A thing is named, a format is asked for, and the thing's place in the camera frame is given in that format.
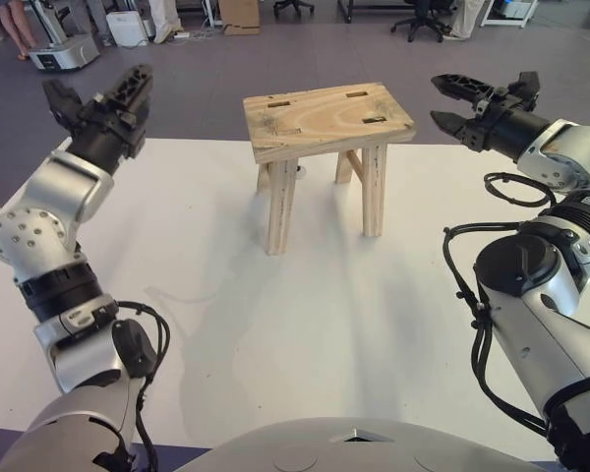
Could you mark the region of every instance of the black robot arm segment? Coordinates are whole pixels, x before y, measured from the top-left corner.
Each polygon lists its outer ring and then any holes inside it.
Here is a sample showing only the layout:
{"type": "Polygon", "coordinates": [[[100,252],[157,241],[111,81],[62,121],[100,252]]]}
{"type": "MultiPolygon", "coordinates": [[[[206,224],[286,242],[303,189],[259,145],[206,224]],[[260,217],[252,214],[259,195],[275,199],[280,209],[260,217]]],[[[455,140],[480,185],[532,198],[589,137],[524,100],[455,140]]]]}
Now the black robot arm segment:
{"type": "Polygon", "coordinates": [[[114,88],[85,105],[60,81],[47,81],[43,89],[55,120],[72,136],[67,152],[113,175],[120,158],[136,157],[142,149],[152,89],[150,66],[134,67],[114,88]]]}
{"type": "Polygon", "coordinates": [[[438,127],[472,150],[494,149],[514,161],[550,123],[529,113],[535,108],[540,81],[534,72],[523,72],[507,88],[494,88],[475,79],[445,74],[432,79],[444,95],[472,103],[472,119],[454,113],[431,112],[438,127]]]}
{"type": "Polygon", "coordinates": [[[590,185],[590,127],[535,115],[540,83],[523,72],[506,88],[444,74],[432,79],[442,94],[472,103],[475,116],[432,111],[437,126],[475,151],[496,150],[523,174],[560,193],[590,185]]]}

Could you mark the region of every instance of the stool seat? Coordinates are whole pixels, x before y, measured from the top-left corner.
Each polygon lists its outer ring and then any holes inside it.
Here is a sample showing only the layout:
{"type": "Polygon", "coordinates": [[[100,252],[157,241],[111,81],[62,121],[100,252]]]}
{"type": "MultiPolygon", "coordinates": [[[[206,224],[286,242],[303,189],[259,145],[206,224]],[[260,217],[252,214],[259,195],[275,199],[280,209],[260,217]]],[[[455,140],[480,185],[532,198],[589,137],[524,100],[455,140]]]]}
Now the stool seat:
{"type": "Polygon", "coordinates": [[[415,124],[382,84],[245,98],[259,165],[258,192],[270,189],[267,252],[286,251],[298,160],[338,152],[335,182],[363,185],[363,232],[383,233],[386,146],[415,136],[415,124]]]}
{"type": "Polygon", "coordinates": [[[254,96],[244,106],[258,164],[415,135],[413,120],[383,84],[254,96]]]}

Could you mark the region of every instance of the black cable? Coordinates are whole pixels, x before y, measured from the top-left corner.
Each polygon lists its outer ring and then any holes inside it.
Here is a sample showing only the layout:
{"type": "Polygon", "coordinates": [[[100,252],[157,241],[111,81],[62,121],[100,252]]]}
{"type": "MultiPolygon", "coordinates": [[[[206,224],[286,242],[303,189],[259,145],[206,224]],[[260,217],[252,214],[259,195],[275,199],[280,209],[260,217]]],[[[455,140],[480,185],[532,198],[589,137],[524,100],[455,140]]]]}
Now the black cable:
{"type": "Polygon", "coordinates": [[[155,450],[155,446],[150,440],[150,436],[148,435],[147,429],[145,428],[145,424],[142,419],[142,410],[145,406],[145,392],[147,391],[148,386],[153,383],[155,375],[157,374],[157,370],[159,369],[159,366],[168,352],[168,346],[170,345],[170,327],[168,326],[166,320],[155,309],[148,305],[127,301],[120,301],[117,303],[120,308],[135,310],[136,315],[140,315],[142,313],[151,315],[157,324],[157,350],[155,351],[155,365],[153,370],[145,377],[145,383],[138,392],[138,398],[136,401],[136,430],[138,430],[140,439],[145,445],[145,450],[147,451],[148,467],[145,470],[148,472],[157,472],[159,468],[157,451],[155,450]]]}
{"type": "Polygon", "coordinates": [[[485,231],[515,231],[519,226],[519,222],[482,222],[462,224],[453,228],[445,228],[442,250],[443,258],[445,259],[445,262],[452,272],[452,275],[454,276],[454,279],[459,287],[457,298],[466,302],[475,318],[475,320],[472,322],[472,326],[477,330],[477,332],[474,338],[474,343],[472,344],[470,362],[472,366],[472,372],[479,383],[479,387],[505,415],[525,428],[528,428],[534,433],[545,438],[547,435],[547,425],[541,418],[527,413],[526,411],[521,410],[510,403],[507,403],[497,396],[488,386],[486,371],[490,349],[492,347],[494,326],[492,319],[490,318],[489,300],[487,295],[481,290],[480,285],[479,289],[481,300],[477,299],[475,293],[472,291],[468,283],[456,268],[450,253],[450,241],[460,234],[485,231]]]}
{"type": "Polygon", "coordinates": [[[506,202],[511,203],[512,205],[518,205],[519,207],[542,207],[546,204],[549,204],[550,207],[554,206],[558,201],[555,198],[555,194],[553,190],[547,185],[544,185],[540,182],[537,182],[529,177],[524,177],[522,175],[510,174],[508,172],[492,172],[490,174],[486,174],[483,177],[483,182],[485,183],[485,190],[487,190],[490,194],[492,194],[497,199],[505,200],[506,202]],[[504,184],[507,182],[517,182],[518,184],[526,185],[527,187],[533,187],[536,190],[539,190],[544,194],[544,197],[540,200],[534,202],[526,202],[524,200],[514,199],[505,195],[503,192],[498,190],[493,182],[502,181],[504,184]]]}

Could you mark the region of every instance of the metal desk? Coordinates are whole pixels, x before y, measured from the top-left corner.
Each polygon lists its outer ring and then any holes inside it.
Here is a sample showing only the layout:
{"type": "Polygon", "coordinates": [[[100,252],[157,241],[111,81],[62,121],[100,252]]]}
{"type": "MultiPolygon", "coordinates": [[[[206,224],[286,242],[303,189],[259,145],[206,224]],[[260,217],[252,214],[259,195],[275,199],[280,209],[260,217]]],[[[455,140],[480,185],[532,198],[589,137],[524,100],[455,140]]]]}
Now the metal desk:
{"type": "Polygon", "coordinates": [[[414,10],[414,5],[392,5],[389,3],[370,3],[365,5],[354,5],[354,0],[336,0],[338,7],[341,9],[345,23],[352,23],[352,13],[354,10],[414,10]]]}

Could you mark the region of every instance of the white table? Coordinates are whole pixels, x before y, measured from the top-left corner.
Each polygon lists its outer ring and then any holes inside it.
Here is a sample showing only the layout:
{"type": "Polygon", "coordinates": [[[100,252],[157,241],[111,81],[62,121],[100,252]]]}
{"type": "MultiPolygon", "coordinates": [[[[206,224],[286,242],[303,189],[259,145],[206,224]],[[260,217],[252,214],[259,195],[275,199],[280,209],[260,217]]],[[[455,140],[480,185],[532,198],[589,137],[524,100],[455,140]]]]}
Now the white table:
{"type": "MultiPolygon", "coordinates": [[[[553,458],[480,392],[470,315],[441,254],[446,225],[537,213],[483,190],[483,174],[513,164],[458,146],[389,147],[384,234],[366,239],[360,185],[335,186],[334,159],[301,163],[281,257],[264,250],[268,198],[254,194],[248,143],[148,140],[82,227],[103,288],[170,321],[170,352],[147,398],[153,440],[216,446],[281,420],[368,416],[553,458]]],[[[459,239],[453,254],[469,277],[492,238],[459,239]]],[[[590,324],[590,288],[578,318],[590,324]]],[[[0,428],[25,429],[57,395],[34,324],[0,263],[0,428]]],[[[489,382],[532,409],[497,346],[489,382]]]]}

